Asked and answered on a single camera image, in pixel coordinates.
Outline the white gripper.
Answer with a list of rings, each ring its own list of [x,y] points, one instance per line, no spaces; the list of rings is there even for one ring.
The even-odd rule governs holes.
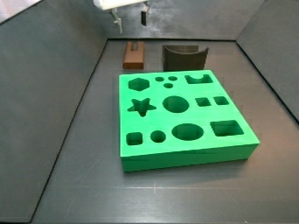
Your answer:
[[[103,10],[111,10],[113,17],[113,24],[119,27],[119,33],[123,34],[123,21],[117,15],[117,7],[127,6],[129,4],[143,3],[141,9],[141,25],[147,26],[149,3],[147,0],[93,0],[93,4]]]

